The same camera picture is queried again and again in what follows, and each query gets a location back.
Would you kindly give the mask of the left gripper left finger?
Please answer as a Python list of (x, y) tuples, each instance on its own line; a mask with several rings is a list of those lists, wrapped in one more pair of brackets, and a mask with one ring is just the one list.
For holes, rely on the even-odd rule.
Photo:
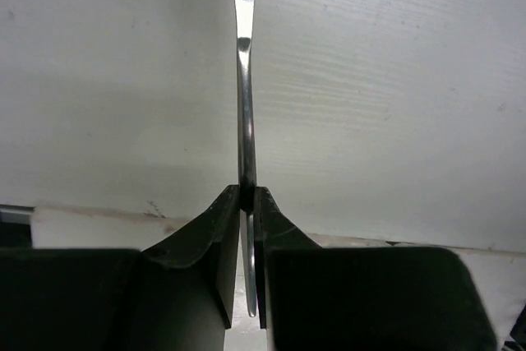
[(152, 247), (4, 248), (4, 350), (221, 350), (232, 325), (239, 189)]

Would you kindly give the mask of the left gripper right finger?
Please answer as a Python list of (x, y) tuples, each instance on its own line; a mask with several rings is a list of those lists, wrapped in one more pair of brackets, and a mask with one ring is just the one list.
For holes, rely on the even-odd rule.
[(271, 350), (499, 350), (499, 256), (435, 245), (317, 242), (255, 189), (253, 300)]

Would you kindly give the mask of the copper handled knife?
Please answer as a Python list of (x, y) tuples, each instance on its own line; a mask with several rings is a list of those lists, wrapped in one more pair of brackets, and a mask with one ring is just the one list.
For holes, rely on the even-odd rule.
[(257, 313), (254, 196), (256, 190), (256, 144), (251, 78), (251, 47), (255, 0), (234, 0), (236, 18), (238, 185), (241, 216), (242, 259), (247, 312)]

